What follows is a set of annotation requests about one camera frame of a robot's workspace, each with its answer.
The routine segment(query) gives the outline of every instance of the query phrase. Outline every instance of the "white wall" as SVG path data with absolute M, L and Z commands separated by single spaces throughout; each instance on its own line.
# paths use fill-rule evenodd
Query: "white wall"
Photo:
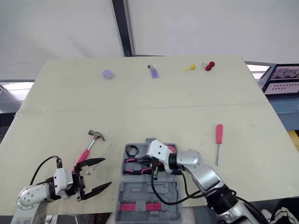
M 123 56 L 110 0 L 1 0 L 0 79 L 35 79 L 51 58 Z
M 135 53 L 299 63 L 298 0 L 129 0 Z

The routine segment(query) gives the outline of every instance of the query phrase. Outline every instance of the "gray toolbox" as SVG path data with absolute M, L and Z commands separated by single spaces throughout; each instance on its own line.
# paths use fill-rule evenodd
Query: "gray toolbox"
M 166 205 L 159 201 L 150 184 L 151 175 L 147 165 L 133 162 L 134 159 L 146 156 L 149 144 L 155 140 L 147 138 L 146 143 L 127 144 L 124 150 L 121 174 L 125 178 L 120 182 L 119 193 L 115 210 L 115 222 L 117 224 L 180 224 L 183 213 L 182 204 Z M 175 144 L 166 144 L 177 152 Z M 128 157 L 126 149 L 130 146 L 138 148 L 138 154 Z M 132 175 L 132 171 L 145 170 L 142 174 Z M 158 194 L 167 202 L 175 202 L 181 199 L 179 182 L 175 175 L 165 171 L 159 172 L 158 180 L 155 181 Z

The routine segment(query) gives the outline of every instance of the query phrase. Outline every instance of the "purple object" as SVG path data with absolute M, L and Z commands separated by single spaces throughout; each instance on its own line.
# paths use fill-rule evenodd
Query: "purple object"
M 102 76 L 104 79 L 111 79 L 113 77 L 113 74 L 111 70 L 104 70 L 102 72 Z
M 148 68 L 151 74 L 151 78 L 159 78 L 157 67 L 154 64 L 148 65 Z

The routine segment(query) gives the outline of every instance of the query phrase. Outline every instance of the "yellow pin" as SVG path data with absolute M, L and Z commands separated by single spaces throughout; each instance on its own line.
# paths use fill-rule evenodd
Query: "yellow pin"
M 189 68 L 181 70 L 181 72 L 183 72 L 183 71 L 190 71 L 190 70 L 194 70 L 194 69 L 196 69 L 196 66 L 195 66 L 195 64 L 192 64 Z

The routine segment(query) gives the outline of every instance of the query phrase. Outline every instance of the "hammer head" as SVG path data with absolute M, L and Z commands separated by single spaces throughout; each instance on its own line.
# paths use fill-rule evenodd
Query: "hammer head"
M 88 134 L 93 135 L 95 139 L 102 138 L 105 141 L 104 136 L 100 132 L 95 132 L 93 130 L 89 130 Z

